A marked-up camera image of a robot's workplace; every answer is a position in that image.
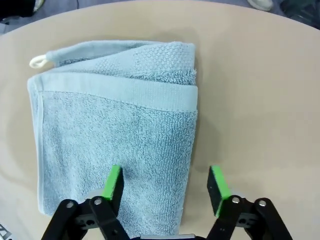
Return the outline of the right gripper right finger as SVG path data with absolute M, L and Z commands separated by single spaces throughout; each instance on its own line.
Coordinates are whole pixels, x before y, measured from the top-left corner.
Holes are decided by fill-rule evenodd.
M 216 217 L 208 240 L 230 240 L 235 228 L 243 228 L 252 240 L 292 239 L 273 202 L 266 197 L 250 202 L 232 194 L 219 166 L 209 168 L 207 190 Z

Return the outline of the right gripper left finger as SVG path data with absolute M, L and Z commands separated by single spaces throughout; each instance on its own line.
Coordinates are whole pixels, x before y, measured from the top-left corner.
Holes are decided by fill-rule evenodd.
M 49 222 L 43 240 L 82 240 L 88 230 L 98 228 L 105 240 L 128 240 L 117 219 L 124 189 L 123 170 L 112 166 L 101 195 L 78 203 L 64 199 Z

